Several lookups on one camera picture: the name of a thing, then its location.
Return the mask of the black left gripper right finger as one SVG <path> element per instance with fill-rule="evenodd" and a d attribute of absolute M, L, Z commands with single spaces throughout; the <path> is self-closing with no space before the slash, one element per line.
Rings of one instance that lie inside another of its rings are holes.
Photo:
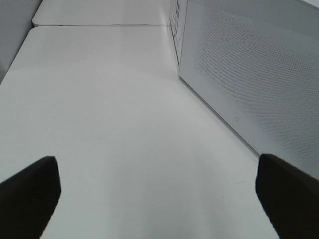
<path fill-rule="evenodd" d="M 281 239 L 319 237 L 319 182 L 273 154 L 261 154 L 257 197 Z"/>

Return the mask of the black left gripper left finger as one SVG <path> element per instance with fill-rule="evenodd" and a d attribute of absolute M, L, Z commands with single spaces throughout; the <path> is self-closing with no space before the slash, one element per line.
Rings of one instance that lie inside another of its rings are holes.
<path fill-rule="evenodd" d="M 0 184 L 0 237 L 38 239 L 61 195 L 54 156 L 43 157 Z"/>

